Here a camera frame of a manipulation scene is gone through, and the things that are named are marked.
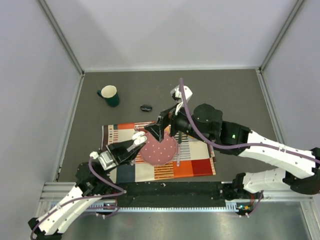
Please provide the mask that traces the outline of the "white earbud case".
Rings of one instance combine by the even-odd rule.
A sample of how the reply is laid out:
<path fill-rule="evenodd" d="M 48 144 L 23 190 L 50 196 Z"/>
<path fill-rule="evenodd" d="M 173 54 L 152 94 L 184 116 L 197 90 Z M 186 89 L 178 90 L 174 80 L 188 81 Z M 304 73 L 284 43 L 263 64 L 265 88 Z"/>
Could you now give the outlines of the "white earbud case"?
<path fill-rule="evenodd" d="M 139 146 L 144 144 L 148 140 L 148 138 L 144 131 L 139 131 L 132 136 L 132 140 L 135 146 Z"/>

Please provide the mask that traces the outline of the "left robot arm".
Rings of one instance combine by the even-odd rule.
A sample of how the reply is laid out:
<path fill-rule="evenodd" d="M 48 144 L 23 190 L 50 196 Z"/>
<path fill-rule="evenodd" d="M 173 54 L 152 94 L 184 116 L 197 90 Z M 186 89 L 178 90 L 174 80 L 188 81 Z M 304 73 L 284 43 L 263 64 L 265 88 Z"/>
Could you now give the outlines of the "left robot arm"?
<path fill-rule="evenodd" d="M 89 161 L 78 166 L 77 182 L 66 196 L 44 215 L 28 221 L 30 239 L 60 240 L 68 227 L 96 201 L 123 195 L 126 191 L 111 182 L 108 173 L 130 164 L 146 142 L 147 137 L 142 136 L 91 152 Z"/>

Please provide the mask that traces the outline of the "black earbud charging case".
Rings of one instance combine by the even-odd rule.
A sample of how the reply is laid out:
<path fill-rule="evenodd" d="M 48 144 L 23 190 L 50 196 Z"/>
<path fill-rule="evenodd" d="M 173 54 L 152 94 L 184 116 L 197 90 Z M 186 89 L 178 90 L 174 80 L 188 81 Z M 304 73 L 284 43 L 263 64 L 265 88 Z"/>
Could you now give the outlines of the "black earbud charging case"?
<path fill-rule="evenodd" d="M 143 104 L 140 106 L 140 110 L 142 112 L 151 112 L 153 110 L 153 107 L 151 105 Z"/>

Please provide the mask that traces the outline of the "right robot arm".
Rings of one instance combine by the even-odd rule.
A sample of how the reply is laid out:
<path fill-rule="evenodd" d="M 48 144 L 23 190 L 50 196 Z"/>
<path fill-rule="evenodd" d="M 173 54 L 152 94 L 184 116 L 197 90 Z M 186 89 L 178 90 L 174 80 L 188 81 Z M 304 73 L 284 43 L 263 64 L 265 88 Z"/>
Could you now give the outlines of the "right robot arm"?
<path fill-rule="evenodd" d="M 261 136 L 241 124 L 223 120 L 221 110 L 203 103 L 193 114 L 178 105 L 162 111 L 155 123 L 145 126 L 158 142 L 170 127 L 173 137 L 181 132 L 211 145 L 221 154 L 251 158 L 274 166 L 272 170 L 236 175 L 225 193 L 245 198 L 260 191 L 290 189 L 304 195 L 320 192 L 320 149 L 300 150 Z"/>

